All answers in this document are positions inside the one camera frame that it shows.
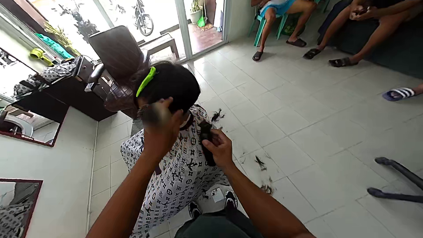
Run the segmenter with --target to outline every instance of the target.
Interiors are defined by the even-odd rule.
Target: dark pants
[[[213,217],[214,219],[201,219],[205,217]],[[251,220],[246,217],[242,212],[240,212],[238,209],[232,208],[232,209],[223,209],[217,212],[213,213],[206,213],[201,214],[196,219],[192,219],[187,221],[179,230],[176,232],[175,238],[185,238],[187,237],[186,231],[191,226],[198,227],[201,229],[202,227],[206,225],[213,225],[210,223],[204,224],[205,221],[217,221],[216,226],[219,225],[219,220],[225,219],[227,221],[230,221],[238,227],[240,230],[242,230],[248,237],[250,238],[263,238],[261,233],[255,228],[255,226],[252,224]]]

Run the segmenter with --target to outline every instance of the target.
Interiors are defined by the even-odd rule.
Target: green plastic chair
[[[324,0],[324,7],[322,9],[322,13],[326,11],[329,1],[330,0]],[[278,40],[280,37],[280,33],[282,32],[283,26],[285,25],[286,19],[288,18],[288,14],[285,13],[284,15],[276,15],[276,18],[279,18],[279,17],[282,17],[282,19],[280,20],[279,28],[276,33],[276,39]],[[253,23],[251,24],[250,30],[248,31],[248,37],[250,37],[251,32],[254,30],[255,20],[258,20],[260,22],[260,25],[257,30],[257,35],[255,36],[255,40],[254,40],[254,46],[257,46],[258,41],[260,40],[260,37],[261,37],[261,32],[263,31],[264,25],[266,24],[266,18],[260,16],[260,11],[257,7],[255,7],[255,16],[254,16]]]

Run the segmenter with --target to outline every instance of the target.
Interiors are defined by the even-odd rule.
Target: sneaker
[[[232,191],[227,191],[225,197],[226,197],[225,209],[226,208],[238,209],[238,199],[236,198],[235,193],[233,193]]]
[[[195,202],[190,202],[188,206],[188,211],[192,219],[196,219],[201,215],[201,210]]]

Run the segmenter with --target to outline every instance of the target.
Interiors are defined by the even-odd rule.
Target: blue shorts
[[[264,9],[261,11],[260,16],[264,18],[264,15],[267,11],[267,9],[269,8],[274,8],[276,10],[276,14],[277,15],[284,15],[286,13],[286,11],[288,11],[288,9],[292,6],[292,4],[295,2],[296,0],[288,0],[280,5],[268,5],[266,7],[264,7]]]

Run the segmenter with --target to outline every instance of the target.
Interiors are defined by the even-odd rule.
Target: person's hand
[[[159,102],[168,108],[173,102],[173,98],[169,97]],[[167,124],[162,127],[145,127],[143,154],[148,158],[155,159],[157,163],[160,162],[166,153],[170,151],[176,138],[178,138],[183,113],[182,110],[176,111]]]
[[[370,7],[370,9],[361,15],[357,15],[353,20],[363,21],[377,16],[377,7]]]
[[[364,9],[363,6],[355,6],[351,8],[351,12],[349,13],[349,18],[351,20],[354,20],[358,16],[358,12],[362,11]]]
[[[262,8],[269,1],[270,0],[261,0],[261,2],[258,4],[258,6]]]
[[[235,166],[232,161],[232,141],[221,130],[212,129],[212,141],[203,140],[203,145],[213,153],[216,165],[223,171]]]

